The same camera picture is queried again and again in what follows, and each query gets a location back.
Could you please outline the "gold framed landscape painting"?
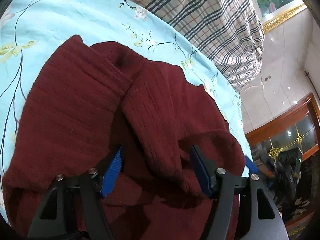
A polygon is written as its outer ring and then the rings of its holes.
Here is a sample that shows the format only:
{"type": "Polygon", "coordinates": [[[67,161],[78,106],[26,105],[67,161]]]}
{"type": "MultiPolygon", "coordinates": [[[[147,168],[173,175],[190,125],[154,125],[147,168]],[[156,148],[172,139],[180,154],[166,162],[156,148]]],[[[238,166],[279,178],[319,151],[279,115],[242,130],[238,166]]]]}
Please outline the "gold framed landscape painting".
{"type": "Polygon", "coordinates": [[[252,0],[257,16],[268,33],[307,8],[303,0],[252,0]]]}

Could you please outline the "wooden glass door cabinet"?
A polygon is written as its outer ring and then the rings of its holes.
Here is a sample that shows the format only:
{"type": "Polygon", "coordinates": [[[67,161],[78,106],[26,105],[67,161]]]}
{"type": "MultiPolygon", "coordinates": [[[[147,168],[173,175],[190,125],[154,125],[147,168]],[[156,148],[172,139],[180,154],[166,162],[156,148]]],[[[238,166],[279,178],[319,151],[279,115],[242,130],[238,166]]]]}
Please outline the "wooden glass door cabinet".
{"type": "Polygon", "coordinates": [[[315,97],[305,96],[246,138],[289,239],[299,239],[319,208],[319,107],[315,97]]]}

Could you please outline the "dark red knit sweater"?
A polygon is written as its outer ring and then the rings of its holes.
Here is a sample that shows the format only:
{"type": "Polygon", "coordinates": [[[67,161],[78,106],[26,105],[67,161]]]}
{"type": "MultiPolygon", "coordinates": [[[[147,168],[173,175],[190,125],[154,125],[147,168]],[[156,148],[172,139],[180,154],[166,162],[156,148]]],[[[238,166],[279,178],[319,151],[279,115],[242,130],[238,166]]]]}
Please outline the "dark red knit sweater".
{"type": "Polygon", "coordinates": [[[117,42],[75,35],[44,64],[25,102],[3,178],[11,226],[26,236],[58,174],[78,176],[122,147],[123,170],[102,206],[115,239],[199,239],[212,201],[190,152],[242,174],[241,146],[202,85],[117,42]]]}

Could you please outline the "light blue floral bedsheet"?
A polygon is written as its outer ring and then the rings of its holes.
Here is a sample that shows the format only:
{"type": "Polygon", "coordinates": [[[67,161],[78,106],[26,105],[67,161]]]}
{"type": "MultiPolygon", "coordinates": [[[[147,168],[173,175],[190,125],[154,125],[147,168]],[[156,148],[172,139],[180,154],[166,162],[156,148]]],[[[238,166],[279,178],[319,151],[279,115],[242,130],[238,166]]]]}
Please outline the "light blue floral bedsheet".
{"type": "Polygon", "coordinates": [[[12,159],[18,123],[42,66],[67,38],[87,45],[116,41],[150,60],[180,66],[187,80],[204,85],[245,156],[240,95],[192,42],[128,0],[13,0],[1,17],[1,172],[12,159]]]}

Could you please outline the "plaid checkered quilt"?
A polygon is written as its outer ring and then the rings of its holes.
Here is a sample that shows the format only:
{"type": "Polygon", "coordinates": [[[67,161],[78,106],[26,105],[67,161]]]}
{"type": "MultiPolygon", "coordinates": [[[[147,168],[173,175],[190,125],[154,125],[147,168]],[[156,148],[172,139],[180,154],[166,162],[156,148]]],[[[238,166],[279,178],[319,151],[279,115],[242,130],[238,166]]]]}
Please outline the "plaid checkered quilt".
{"type": "Polygon", "coordinates": [[[262,66],[263,25],[252,0],[125,0],[140,15],[161,18],[213,61],[237,91],[262,66]]]}

